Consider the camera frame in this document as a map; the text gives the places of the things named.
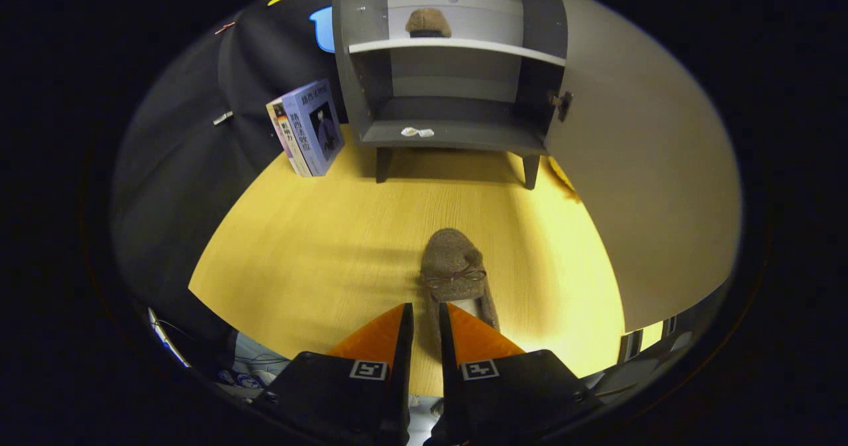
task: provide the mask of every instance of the dark fabric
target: dark fabric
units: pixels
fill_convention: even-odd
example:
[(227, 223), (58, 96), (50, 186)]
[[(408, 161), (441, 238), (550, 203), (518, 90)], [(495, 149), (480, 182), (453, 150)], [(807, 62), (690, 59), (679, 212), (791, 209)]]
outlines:
[(318, 47), (309, 20), (331, 0), (268, 1), (210, 27), (166, 68), (127, 129), (112, 184), (115, 256), (130, 292), (230, 357), (233, 328), (188, 283), (225, 214), (282, 152), (264, 104), (327, 78), (347, 119), (334, 54)]

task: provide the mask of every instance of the cabinet door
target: cabinet door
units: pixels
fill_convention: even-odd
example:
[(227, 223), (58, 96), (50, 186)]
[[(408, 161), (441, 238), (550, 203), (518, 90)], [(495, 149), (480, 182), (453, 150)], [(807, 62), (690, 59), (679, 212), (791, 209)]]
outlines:
[(568, 56), (545, 147), (602, 238), (625, 328), (702, 300), (726, 280), (741, 229), (736, 159), (694, 78), (653, 38), (594, 0), (563, 0)]

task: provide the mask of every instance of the gray cabinet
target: gray cabinet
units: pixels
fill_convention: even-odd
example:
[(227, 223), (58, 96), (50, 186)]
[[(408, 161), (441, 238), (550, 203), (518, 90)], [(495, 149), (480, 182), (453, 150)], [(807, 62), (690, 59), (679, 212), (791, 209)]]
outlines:
[[(441, 11), (451, 36), (412, 38), (420, 8)], [(378, 182), (393, 148), (505, 150), (524, 158), (533, 189), (564, 73), (562, 0), (333, 0), (333, 32), (349, 123), (378, 149)]]

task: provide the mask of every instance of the wood grain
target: wood grain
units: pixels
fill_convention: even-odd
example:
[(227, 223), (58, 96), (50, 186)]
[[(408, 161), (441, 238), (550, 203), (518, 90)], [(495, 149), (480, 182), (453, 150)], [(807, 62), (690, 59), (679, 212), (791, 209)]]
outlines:
[(280, 156), (218, 226), (189, 285), (218, 316), (293, 358), (327, 352), (413, 302), (409, 391), (441, 396), (417, 275), (430, 235), (453, 227), (484, 253), (506, 337), (528, 352), (551, 350), (577, 376), (617, 361), (615, 276), (590, 216), (546, 159), (526, 190), (510, 153), (398, 150), (377, 184), (374, 150), (343, 131), (347, 144), (327, 176), (300, 178)]

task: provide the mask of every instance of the slipper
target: slipper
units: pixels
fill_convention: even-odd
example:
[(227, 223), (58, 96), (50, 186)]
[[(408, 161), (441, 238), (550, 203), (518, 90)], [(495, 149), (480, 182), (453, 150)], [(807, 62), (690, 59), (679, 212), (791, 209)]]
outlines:
[(409, 32), (411, 38), (418, 36), (443, 36), (443, 38), (451, 37), (451, 26), (448, 25), (448, 20), (445, 19), (445, 14), (439, 9), (426, 8), (416, 9), (409, 20), (406, 21), (406, 31)]
[(421, 281), (427, 289), (427, 310), (437, 345), (441, 344), (439, 332), (440, 302), (454, 302), (500, 331), (498, 313), (494, 309), (488, 288), (482, 253), (456, 229), (441, 229), (430, 238), (421, 259)]

